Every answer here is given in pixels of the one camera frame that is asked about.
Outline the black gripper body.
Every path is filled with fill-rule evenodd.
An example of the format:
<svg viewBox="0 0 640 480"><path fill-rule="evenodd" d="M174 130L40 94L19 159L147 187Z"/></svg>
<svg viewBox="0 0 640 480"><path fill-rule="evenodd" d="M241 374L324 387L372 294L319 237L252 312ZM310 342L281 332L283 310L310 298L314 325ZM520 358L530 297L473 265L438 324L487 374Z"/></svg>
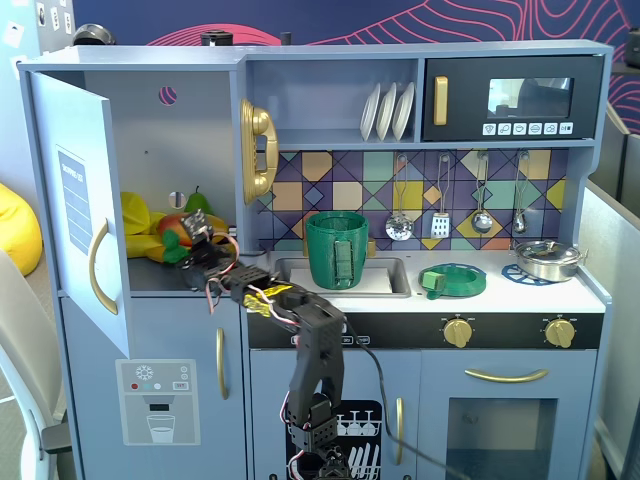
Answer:
<svg viewBox="0 0 640 480"><path fill-rule="evenodd" d="M239 247L235 237L225 229L214 228L202 209L189 213L180 223L193 243L185 258L192 258L201 267L200 289L204 289L210 279L220 279L235 266L239 259Z"/></svg>

